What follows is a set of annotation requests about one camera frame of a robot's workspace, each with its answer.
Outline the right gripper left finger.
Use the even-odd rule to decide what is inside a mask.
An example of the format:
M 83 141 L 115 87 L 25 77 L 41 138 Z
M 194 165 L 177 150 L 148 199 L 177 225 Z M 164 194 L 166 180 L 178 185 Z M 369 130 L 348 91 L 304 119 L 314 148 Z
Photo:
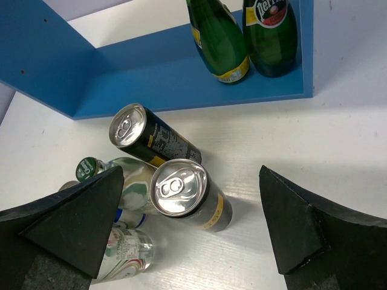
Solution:
M 123 183 L 117 166 L 1 211 L 1 289 L 89 289 L 102 264 Z

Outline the clear Chang bottle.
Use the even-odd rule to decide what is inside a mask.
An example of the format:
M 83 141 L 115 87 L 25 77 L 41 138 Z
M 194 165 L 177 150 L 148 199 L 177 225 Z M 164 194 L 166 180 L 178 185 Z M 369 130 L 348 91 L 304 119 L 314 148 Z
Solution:
M 123 190 L 119 208 L 144 214 L 159 214 L 150 199 L 151 179 L 155 167 L 131 157 L 119 157 L 103 162 L 95 157 L 85 157 L 76 167 L 76 178 L 83 182 L 108 169 L 120 166 L 123 170 Z
M 98 276 L 91 281 L 93 285 L 134 277 L 151 265 L 154 244 L 139 230 L 145 220 L 144 213 L 117 210 Z

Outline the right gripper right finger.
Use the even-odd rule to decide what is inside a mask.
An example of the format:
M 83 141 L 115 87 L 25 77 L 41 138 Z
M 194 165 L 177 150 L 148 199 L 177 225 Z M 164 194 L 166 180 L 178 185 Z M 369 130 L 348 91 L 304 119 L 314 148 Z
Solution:
M 323 198 L 266 166 L 259 189 L 288 289 L 386 289 L 386 219 Z

